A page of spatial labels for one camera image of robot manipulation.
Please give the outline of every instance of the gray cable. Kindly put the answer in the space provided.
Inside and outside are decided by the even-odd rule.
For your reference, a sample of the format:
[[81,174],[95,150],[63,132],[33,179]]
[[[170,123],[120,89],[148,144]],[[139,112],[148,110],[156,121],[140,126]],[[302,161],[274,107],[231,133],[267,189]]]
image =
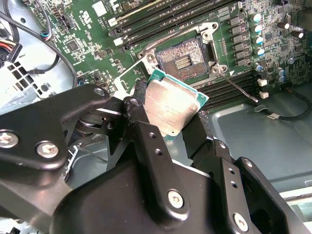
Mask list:
[[33,37],[37,38],[38,40],[40,40],[44,44],[46,44],[51,50],[53,50],[60,57],[60,59],[63,60],[65,65],[68,67],[70,73],[72,74],[72,76],[73,76],[73,88],[75,88],[77,86],[77,79],[78,78],[77,78],[77,74],[76,74],[74,67],[72,66],[70,61],[68,61],[68,59],[60,51],[58,51],[58,49],[52,43],[45,41],[39,33],[36,33],[35,31],[31,30],[30,28],[25,27],[24,25],[22,25],[22,24],[16,22],[15,20],[9,18],[2,11],[0,11],[0,18],[4,19],[5,21],[8,21],[10,24],[12,24],[12,25],[16,26],[17,28],[25,31],[26,33],[29,33]]

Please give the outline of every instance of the metal plate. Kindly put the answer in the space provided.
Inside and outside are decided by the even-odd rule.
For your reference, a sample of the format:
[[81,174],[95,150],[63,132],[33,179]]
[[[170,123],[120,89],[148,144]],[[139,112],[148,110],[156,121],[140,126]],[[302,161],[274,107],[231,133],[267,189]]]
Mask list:
[[146,114],[165,135],[176,136],[199,108],[196,93],[167,77],[152,80],[147,86]]

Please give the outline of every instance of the black metal bracket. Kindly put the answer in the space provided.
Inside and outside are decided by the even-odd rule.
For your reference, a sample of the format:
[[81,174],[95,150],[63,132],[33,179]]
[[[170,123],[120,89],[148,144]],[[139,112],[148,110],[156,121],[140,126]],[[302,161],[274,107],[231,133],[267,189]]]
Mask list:
[[[67,160],[64,135],[71,136],[81,116],[109,100],[105,90],[84,85],[0,116],[0,133],[18,137],[15,146],[0,148],[0,178],[31,185],[56,182]],[[43,142],[55,145],[57,155],[40,156],[36,151]]]

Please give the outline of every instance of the red wire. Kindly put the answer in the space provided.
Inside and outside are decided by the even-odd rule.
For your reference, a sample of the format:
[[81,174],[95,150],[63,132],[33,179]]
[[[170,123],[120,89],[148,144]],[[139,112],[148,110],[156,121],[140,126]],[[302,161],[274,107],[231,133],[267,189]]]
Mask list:
[[10,46],[6,45],[6,44],[0,43],[0,46],[8,49],[9,51],[12,51],[12,48]]

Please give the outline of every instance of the white connector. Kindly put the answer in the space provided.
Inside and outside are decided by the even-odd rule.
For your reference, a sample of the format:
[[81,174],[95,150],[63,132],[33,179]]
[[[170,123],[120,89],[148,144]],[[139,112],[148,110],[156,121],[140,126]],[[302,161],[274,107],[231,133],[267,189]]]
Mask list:
[[266,86],[268,84],[266,79],[258,79],[257,81],[260,87]]
[[268,92],[259,92],[259,95],[262,99],[266,99],[269,97],[269,93]]

